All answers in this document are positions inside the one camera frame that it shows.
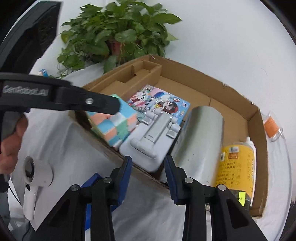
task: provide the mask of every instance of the human hand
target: human hand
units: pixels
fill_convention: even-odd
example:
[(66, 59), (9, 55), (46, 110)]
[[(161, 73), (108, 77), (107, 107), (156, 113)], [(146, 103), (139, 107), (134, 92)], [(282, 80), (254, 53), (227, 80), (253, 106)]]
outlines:
[(28, 127), (28, 120), (24, 115), (15, 127), (15, 132), (1, 143), (0, 173), (10, 174), (17, 164), (17, 155), (22, 144), (22, 137)]

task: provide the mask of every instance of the cardboard box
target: cardboard box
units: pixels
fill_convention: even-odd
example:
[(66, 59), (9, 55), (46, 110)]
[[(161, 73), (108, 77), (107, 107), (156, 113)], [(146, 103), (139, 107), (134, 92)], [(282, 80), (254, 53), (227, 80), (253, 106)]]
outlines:
[[(257, 149), (257, 180), (250, 215), (262, 216), (268, 190), (268, 159), (267, 141), (258, 107), (222, 82), (159, 56), (143, 56), (132, 60), (85, 85), (84, 88), (107, 95), (115, 93), (127, 101), (146, 84), (190, 102), (189, 111), (202, 105), (216, 108), (225, 120), (224, 146), (233, 142), (244, 142), (247, 136), (251, 137)], [(76, 112), (76, 119), (85, 129), (90, 130), (83, 112)], [(106, 147), (106, 151), (123, 158), (102, 140), (99, 141)], [(134, 168), (140, 170), (151, 181), (163, 186), (141, 168), (136, 165)]]

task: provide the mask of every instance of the silver bolt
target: silver bolt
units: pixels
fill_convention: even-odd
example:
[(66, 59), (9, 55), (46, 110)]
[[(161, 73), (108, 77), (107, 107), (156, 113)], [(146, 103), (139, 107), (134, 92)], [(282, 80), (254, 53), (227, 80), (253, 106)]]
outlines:
[(78, 185), (72, 185), (70, 187), (70, 190), (73, 191), (73, 192), (77, 191), (78, 189), (79, 189), (79, 186)]
[(226, 186), (223, 185), (223, 184), (220, 184), (220, 185), (218, 186), (218, 188), (219, 188), (219, 190), (221, 190), (221, 191), (225, 191), (225, 190), (226, 190)]
[(193, 179), (190, 178), (190, 177), (185, 178), (184, 181), (185, 181), (186, 183), (193, 183)]
[(94, 102), (94, 100), (92, 98), (87, 98), (85, 100), (85, 103), (87, 103), (87, 104), (92, 104), (93, 102)]
[(110, 183), (110, 182), (112, 182), (112, 178), (106, 177), (106, 178), (103, 179), (103, 182), (104, 183)]

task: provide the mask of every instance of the qr code label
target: qr code label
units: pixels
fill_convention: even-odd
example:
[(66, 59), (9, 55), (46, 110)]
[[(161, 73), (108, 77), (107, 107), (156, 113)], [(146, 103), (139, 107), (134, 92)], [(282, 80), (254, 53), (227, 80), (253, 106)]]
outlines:
[(237, 153), (237, 152), (239, 152), (238, 146), (233, 146), (229, 148), (229, 153)]
[(220, 161), (224, 161), (225, 160), (225, 152), (221, 153), (221, 160)]

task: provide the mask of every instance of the colorful checkered box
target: colorful checkered box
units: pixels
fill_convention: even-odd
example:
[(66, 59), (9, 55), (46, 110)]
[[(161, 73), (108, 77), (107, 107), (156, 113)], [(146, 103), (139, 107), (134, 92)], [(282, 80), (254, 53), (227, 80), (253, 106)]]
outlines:
[(136, 127), (137, 112), (131, 108), (118, 95), (111, 95), (120, 101), (120, 109), (115, 115), (107, 115), (87, 111), (92, 131), (103, 138), (116, 150), (130, 132)]

